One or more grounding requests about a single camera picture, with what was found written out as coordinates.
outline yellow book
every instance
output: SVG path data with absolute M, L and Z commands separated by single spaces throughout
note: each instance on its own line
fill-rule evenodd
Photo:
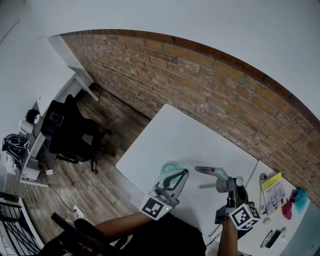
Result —
M 268 215 L 282 208 L 286 203 L 285 186 L 281 172 L 261 184 L 264 205 Z

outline wooden floor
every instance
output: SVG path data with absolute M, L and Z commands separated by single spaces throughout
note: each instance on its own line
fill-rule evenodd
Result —
M 90 171 L 89 162 L 78 164 L 61 160 L 54 162 L 66 186 L 65 190 L 85 209 L 88 220 L 95 225 L 138 210 L 144 195 L 115 166 L 149 121 L 99 87 L 93 88 L 93 92 L 99 97 L 99 102 L 94 101 L 89 94 L 82 93 L 77 99 L 78 107 L 85 118 L 98 123 L 101 132 L 106 128 L 113 131 L 111 136 L 104 137 L 102 144 L 110 147 L 112 145 L 116 156 L 98 153 L 95 161 L 96 169 L 99 171 L 97 175 Z M 50 159 L 43 156 L 40 162 L 56 172 Z M 56 174 L 46 176 L 43 171 L 39 180 L 55 188 L 63 201 L 72 209 L 73 205 L 63 192 Z M 17 183 L 15 177 L 9 174 L 6 183 L 7 193 L 22 197 L 30 187 Z M 33 186 L 25 195 L 24 202 L 35 228 L 45 243 L 61 232 L 51 220 L 54 212 L 63 218 L 75 220 L 74 213 L 67 209 L 51 188 Z

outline black and white marker cube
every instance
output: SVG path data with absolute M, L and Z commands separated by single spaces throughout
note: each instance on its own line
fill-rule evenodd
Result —
M 149 194 L 146 194 L 140 205 L 139 211 L 157 221 L 171 209 L 171 206 L 161 202 Z
M 230 218 L 238 230 L 245 231 L 251 229 L 260 221 L 260 216 L 257 209 L 245 203 L 235 209 L 230 214 Z

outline electrical outlet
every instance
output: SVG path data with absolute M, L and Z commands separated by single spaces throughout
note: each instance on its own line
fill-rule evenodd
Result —
M 77 219 L 84 219 L 85 218 L 85 213 L 82 212 L 77 205 L 74 205 L 73 209 L 75 210 L 75 215 L 76 215 Z

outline black office chair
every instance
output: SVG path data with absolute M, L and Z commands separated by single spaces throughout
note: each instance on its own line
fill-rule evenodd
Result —
M 112 131 L 106 129 L 100 133 L 95 121 L 81 115 L 72 95 L 68 95 L 64 103 L 52 101 L 41 133 L 49 140 L 48 150 L 56 154 L 56 158 L 74 164 L 91 160 L 91 171 L 95 174 L 98 171 L 94 169 L 94 157 L 98 151 L 115 156 L 101 148 L 102 138 Z

